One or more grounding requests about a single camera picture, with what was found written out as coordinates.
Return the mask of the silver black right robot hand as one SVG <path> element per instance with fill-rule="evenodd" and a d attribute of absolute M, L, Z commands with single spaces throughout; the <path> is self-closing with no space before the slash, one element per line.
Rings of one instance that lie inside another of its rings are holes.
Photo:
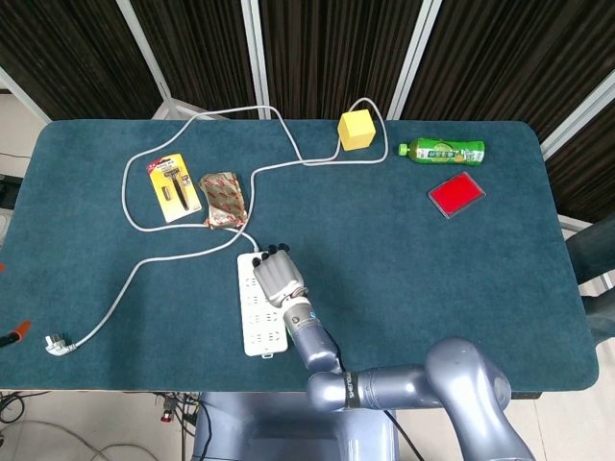
<path fill-rule="evenodd" d="M 281 243 L 269 246 L 266 252 L 252 259 L 254 275 L 265 299 L 277 308 L 282 307 L 285 300 L 308 292 L 303 276 L 288 253 L 289 247 Z"/>

